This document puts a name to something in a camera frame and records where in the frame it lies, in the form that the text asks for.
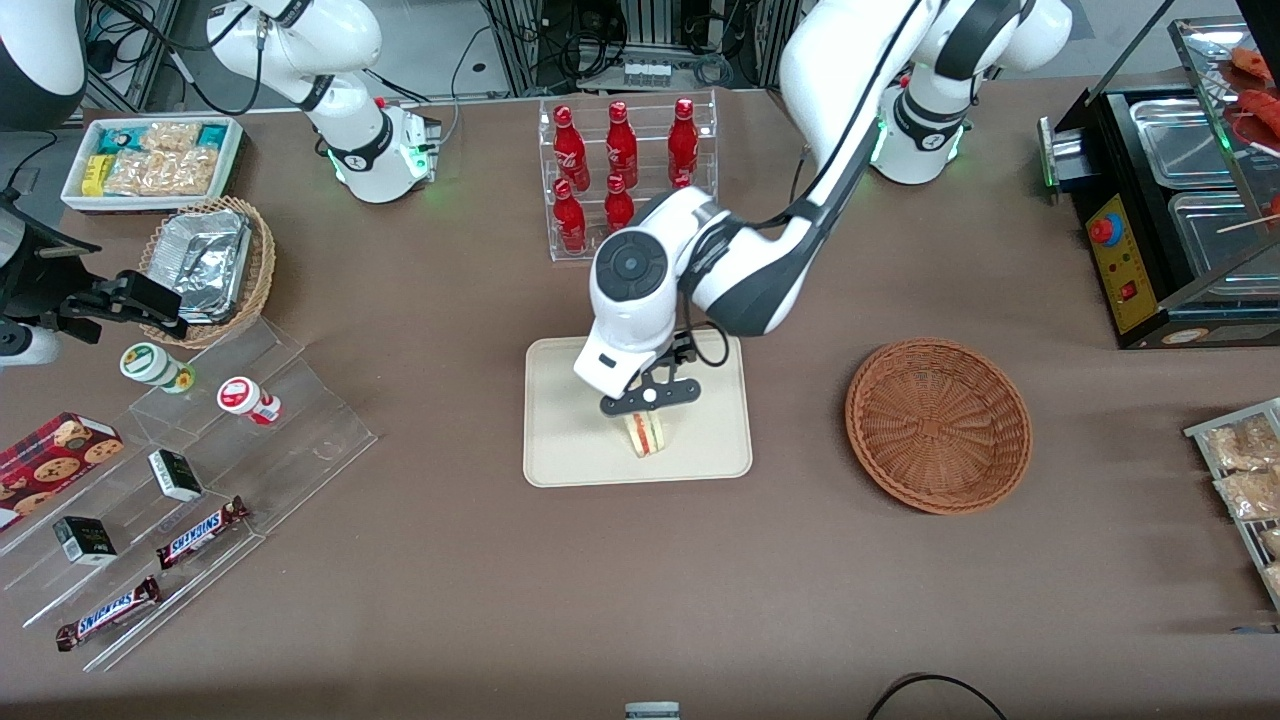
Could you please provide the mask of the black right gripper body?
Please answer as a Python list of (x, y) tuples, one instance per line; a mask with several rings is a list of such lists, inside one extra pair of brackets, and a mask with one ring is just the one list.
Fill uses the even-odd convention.
[(100, 252), (17, 208), (18, 193), (4, 193), (3, 329), (100, 331), (101, 325), (61, 311), (72, 296), (91, 291), (99, 277), (81, 260)]

